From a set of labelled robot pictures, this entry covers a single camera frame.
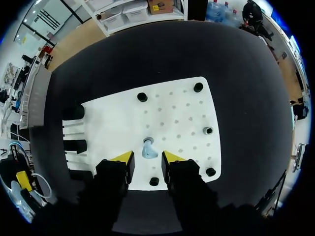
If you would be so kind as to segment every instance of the red object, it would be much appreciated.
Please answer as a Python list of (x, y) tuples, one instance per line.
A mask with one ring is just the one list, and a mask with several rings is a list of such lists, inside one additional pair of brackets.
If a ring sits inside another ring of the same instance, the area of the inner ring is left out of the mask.
[(44, 52), (47, 52), (48, 54), (50, 54), (51, 52), (52, 52), (52, 48), (51, 47), (49, 47), (48, 45), (45, 45), (44, 47), (43, 47), (43, 51)]

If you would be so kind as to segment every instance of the black table surface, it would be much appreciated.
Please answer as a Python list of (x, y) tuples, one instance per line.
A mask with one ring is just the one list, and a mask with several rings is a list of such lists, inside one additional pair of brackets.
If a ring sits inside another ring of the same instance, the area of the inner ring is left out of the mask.
[[(74, 102), (197, 76), (208, 81), (220, 129), (221, 176), (208, 185), (218, 192), (220, 206), (256, 204), (288, 166), (289, 97), (268, 47), (247, 32), (219, 24), (138, 26), (64, 62), (52, 73), (45, 124), (30, 132), (35, 168), (58, 197), (75, 202), (83, 185), (68, 173), (61, 110)], [(181, 227), (167, 191), (128, 191), (113, 230), (162, 234)]]

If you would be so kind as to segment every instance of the cardboard box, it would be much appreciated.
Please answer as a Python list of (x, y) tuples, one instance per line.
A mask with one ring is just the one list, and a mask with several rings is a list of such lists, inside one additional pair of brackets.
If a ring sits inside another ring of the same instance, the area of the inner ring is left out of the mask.
[(173, 0), (148, 0), (152, 15), (173, 12)]

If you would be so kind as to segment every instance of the white storage bin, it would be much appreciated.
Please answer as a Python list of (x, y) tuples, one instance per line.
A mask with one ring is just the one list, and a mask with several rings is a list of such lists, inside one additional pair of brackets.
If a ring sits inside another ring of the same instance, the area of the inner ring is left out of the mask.
[(121, 6), (114, 7), (106, 11), (105, 14), (102, 14), (102, 19), (100, 21), (106, 25), (109, 30), (123, 26), (125, 22), (122, 11), (123, 8)]
[(124, 7), (123, 13), (132, 23), (145, 21), (148, 19), (148, 2), (145, 0), (131, 2)]
[(115, 0), (89, 0), (87, 5), (92, 11), (100, 10), (101, 8), (113, 4)]

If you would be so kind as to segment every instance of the yellow object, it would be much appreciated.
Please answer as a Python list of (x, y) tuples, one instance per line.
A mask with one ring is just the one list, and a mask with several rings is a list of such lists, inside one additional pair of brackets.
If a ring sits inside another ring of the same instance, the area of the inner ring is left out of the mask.
[(153, 11), (158, 11), (158, 5), (153, 5), (152, 8), (153, 8)]
[(121, 162), (125, 162), (127, 164), (131, 155), (132, 155), (132, 151), (128, 151), (128, 152), (124, 153), (123, 155), (120, 155), (120, 156), (115, 157), (114, 159), (111, 159), (111, 161), (121, 161)]
[(185, 159), (179, 157), (179, 156), (176, 156), (168, 151), (164, 151), (164, 155), (167, 159), (167, 162), (168, 163), (171, 163), (171, 162), (174, 162), (174, 161), (186, 161)]
[(29, 192), (32, 191), (32, 186), (25, 171), (20, 171), (16, 173), (15, 176), (18, 179), (18, 182), (22, 189), (26, 188)]

